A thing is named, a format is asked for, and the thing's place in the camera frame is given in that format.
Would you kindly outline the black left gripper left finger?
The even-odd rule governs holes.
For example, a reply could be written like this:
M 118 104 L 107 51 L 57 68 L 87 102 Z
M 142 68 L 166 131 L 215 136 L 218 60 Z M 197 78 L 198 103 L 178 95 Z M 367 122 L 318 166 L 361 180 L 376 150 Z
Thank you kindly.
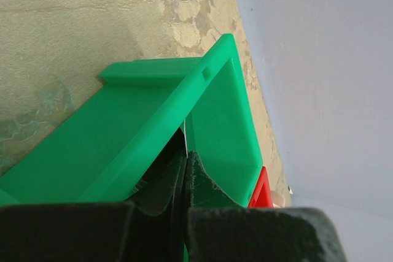
M 1 208 L 2 261 L 182 261 L 184 151 L 123 202 Z

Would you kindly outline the black VIP card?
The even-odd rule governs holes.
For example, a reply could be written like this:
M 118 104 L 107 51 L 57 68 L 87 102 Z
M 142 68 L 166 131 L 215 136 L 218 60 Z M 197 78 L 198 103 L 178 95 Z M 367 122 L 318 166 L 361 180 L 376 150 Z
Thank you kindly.
M 186 129 L 186 119 L 183 121 L 183 133 L 184 133 L 184 144 L 185 144 L 185 154 L 186 157 L 189 157 L 189 150 L 187 145 L 187 129 Z

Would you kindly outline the red plastic bin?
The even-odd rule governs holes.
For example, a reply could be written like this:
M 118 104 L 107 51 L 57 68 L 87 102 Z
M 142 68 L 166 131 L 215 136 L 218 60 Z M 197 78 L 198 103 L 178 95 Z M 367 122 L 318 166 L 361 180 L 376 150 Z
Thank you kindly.
M 272 208 L 270 184 L 265 166 L 262 167 L 258 181 L 255 185 L 248 208 Z

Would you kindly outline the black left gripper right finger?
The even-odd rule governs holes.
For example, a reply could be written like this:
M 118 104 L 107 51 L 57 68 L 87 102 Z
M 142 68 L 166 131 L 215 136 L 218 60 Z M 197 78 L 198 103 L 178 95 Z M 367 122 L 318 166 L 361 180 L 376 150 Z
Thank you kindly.
M 248 209 L 187 160 L 185 244 L 189 261 L 346 261 L 337 231 L 323 211 L 300 207 Z

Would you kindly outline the green plastic bin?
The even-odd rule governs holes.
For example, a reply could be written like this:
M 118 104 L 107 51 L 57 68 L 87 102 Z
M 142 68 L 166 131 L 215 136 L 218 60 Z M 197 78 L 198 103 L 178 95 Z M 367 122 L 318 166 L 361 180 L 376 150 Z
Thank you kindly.
M 232 34 L 202 57 L 113 63 L 105 84 L 1 177 L 1 204 L 123 201 L 177 129 L 247 206 L 263 166 Z

